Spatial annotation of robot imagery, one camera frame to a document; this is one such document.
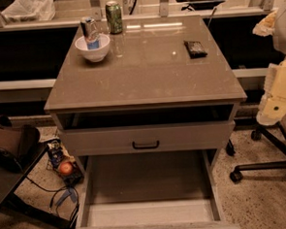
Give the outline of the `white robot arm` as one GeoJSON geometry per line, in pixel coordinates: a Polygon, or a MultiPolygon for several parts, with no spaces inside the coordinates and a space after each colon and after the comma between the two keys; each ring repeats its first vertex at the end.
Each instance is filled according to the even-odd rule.
{"type": "Polygon", "coordinates": [[[277,10],[259,21],[252,32],[257,36],[272,35],[274,49],[285,55],[279,64],[269,65],[264,95],[256,116],[261,125],[274,125],[286,115],[286,0],[277,10]]]}

